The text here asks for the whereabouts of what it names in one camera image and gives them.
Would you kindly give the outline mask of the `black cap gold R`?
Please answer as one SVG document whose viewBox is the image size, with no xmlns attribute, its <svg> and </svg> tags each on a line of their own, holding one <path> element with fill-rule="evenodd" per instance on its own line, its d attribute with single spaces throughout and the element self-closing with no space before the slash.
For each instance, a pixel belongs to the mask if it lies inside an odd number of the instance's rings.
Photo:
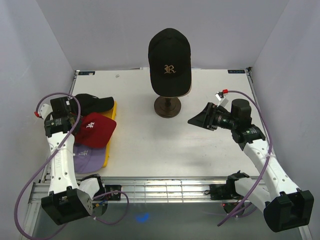
<svg viewBox="0 0 320 240">
<path fill-rule="evenodd" d="M 154 92 L 165 98 L 185 96 L 192 82 L 191 46 L 174 28 L 165 28 L 149 42 L 148 63 Z"/>
</svg>

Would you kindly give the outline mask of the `red cap white logo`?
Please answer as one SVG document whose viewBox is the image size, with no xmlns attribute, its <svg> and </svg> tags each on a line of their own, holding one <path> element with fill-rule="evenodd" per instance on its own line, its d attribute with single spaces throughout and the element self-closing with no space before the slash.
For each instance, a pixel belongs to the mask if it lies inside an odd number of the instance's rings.
<svg viewBox="0 0 320 240">
<path fill-rule="evenodd" d="M 117 123 L 100 113 L 93 112 L 82 118 L 75 135 L 75 143 L 90 148 L 104 148 L 116 129 Z"/>
</svg>

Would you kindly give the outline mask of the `beige cap black R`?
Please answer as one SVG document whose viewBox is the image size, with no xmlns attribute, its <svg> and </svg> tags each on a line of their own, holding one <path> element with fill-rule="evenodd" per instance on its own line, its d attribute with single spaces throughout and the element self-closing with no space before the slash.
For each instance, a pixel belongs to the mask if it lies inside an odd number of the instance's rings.
<svg viewBox="0 0 320 240">
<path fill-rule="evenodd" d="M 190 84 L 190 87 L 189 87 L 189 89 L 188 89 L 188 91 L 187 91 L 186 95 L 190 93 L 191 89 L 192 89 L 192 82 L 191 82 L 191 84 Z"/>
</svg>

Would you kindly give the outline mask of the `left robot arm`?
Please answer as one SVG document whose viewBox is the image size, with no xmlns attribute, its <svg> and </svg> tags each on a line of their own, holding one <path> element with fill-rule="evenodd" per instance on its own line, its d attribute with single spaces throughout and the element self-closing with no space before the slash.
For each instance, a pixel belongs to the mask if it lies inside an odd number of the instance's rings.
<svg viewBox="0 0 320 240">
<path fill-rule="evenodd" d="M 41 207 L 58 226 L 91 216 L 93 200 L 106 195 L 98 174 L 76 179 L 74 134 L 81 118 L 72 114 L 70 100 L 68 96 L 51 99 L 51 111 L 44 118 L 51 173 L 48 195 L 41 199 Z"/>
</svg>

